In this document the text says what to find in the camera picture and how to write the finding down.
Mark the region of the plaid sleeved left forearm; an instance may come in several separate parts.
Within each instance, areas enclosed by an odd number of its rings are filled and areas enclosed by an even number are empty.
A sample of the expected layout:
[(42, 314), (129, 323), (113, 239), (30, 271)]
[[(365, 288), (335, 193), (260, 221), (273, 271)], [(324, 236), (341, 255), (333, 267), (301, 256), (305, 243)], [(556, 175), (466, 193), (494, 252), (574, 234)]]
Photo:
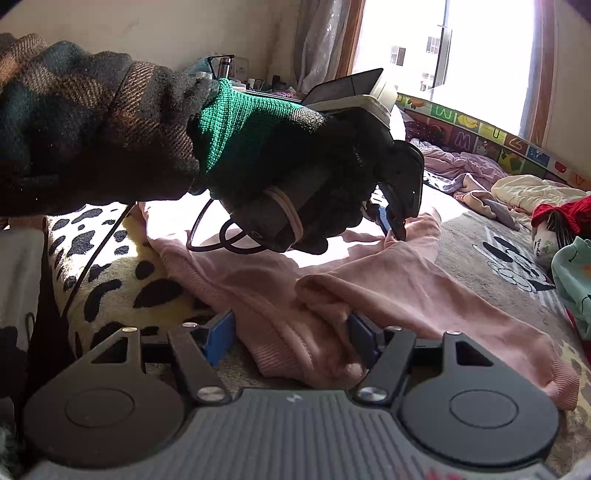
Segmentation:
[(197, 192), (197, 117), (217, 91), (212, 80), (126, 54), (3, 34), (2, 215)]

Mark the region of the black green gloved left hand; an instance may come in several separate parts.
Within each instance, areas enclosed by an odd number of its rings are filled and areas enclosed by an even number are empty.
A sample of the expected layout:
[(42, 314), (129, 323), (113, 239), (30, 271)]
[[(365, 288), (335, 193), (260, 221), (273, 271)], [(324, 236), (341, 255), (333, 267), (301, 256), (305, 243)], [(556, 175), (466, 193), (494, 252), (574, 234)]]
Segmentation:
[(320, 255), (328, 240), (362, 220), (363, 201), (379, 182), (377, 149), (360, 121), (367, 111), (323, 115), (279, 99), (238, 92), (214, 81), (204, 107), (187, 126), (199, 162), (198, 186), (236, 209), (301, 178), (327, 174), (301, 213), (304, 235), (297, 250)]

